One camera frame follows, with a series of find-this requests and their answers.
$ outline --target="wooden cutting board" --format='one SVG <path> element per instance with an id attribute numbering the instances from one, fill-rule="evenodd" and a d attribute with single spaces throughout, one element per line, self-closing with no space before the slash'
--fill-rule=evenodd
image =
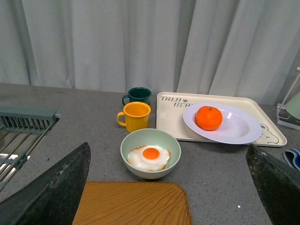
<path id="1" fill-rule="evenodd" d="M 87 181 L 74 225 L 190 225 L 187 196 L 171 182 Z"/>

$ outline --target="cartoon drawing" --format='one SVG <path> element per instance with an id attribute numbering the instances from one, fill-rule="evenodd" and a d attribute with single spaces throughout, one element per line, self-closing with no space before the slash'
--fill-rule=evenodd
<path id="1" fill-rule="evenodd" d="M 262 135 L 260 136 L 260 138 L 266 139 L 267 144 L 269 144 L 269 143 L 278 144 L 279 143 L 278 137 L 273 135 L 269 131 L 269 128 L 266 125 L 264 125 L 264 124 L 260 124 L 260 125 L 262 128 Z"/>

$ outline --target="mug handle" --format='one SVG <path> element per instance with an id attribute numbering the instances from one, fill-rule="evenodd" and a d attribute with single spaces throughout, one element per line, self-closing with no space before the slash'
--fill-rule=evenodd
<path id="1" fill-rule="evenodd" d="M 120 113 L 118 113 L 118 115 L 117 115 L 117 122 L 118 122 L 121 126 L 126 126 L 126 123 L 120 121 L 120 116 L 124 116 L 124 115 L 125 115 L 124 112 L 120 112 Z"/>
<path id="2" fill-rule="evenodd" d="M 123 98 L 122 98 L 122 103 L 123 103 L 123 105 L 126 105 L 125 102 L 124 102 L 124 99 L 125 99 L 125 98 L 129 98 L 129 95 L 124 95 L 124 96 L 123 96 Z"/>

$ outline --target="white plate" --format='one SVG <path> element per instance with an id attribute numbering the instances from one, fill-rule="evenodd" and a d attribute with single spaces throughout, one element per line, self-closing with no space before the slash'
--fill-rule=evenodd
<path id="1" fill-rule="evenodd" d="M 202 106 L 213 106 L 223 115 L 222 124 L 212 131 L 201 129 L 196 124 L 197 111 Z M 183 120 L 197 134 L 216 142 L 227 144 L 247 144 L 257 140 L 262 134 L 259 122 L 247 112 L 219 103 L 198 103 L 183 112 Z"/>

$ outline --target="metal rack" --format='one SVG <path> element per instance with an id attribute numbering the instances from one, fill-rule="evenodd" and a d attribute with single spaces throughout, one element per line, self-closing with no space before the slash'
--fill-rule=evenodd
<path id="1" fill-rule="evenodd" d="M 58 121 L 55 110 L 0 107 L 0 191 Z"/>

